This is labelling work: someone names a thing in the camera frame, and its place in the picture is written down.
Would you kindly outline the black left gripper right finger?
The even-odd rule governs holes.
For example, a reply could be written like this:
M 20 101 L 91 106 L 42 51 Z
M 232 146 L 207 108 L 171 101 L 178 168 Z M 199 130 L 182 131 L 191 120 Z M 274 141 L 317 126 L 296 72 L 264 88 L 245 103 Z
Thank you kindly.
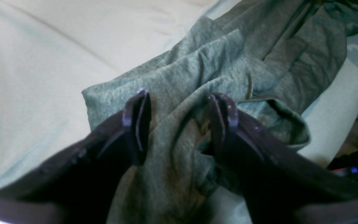
M 227 95 L 208 107 L 213 156 L 240 182 L 254 224 L 358 224 L 358 183 L 289 149 Z

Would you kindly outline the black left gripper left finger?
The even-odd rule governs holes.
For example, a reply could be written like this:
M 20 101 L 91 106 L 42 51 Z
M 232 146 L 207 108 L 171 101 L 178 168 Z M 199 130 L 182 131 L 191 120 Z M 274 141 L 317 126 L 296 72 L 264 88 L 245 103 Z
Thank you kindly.
M 0 189 L 6 224 L 105 224 L 117 186 L 145 163 L 151 100 L 141 90 L 86 138 Z

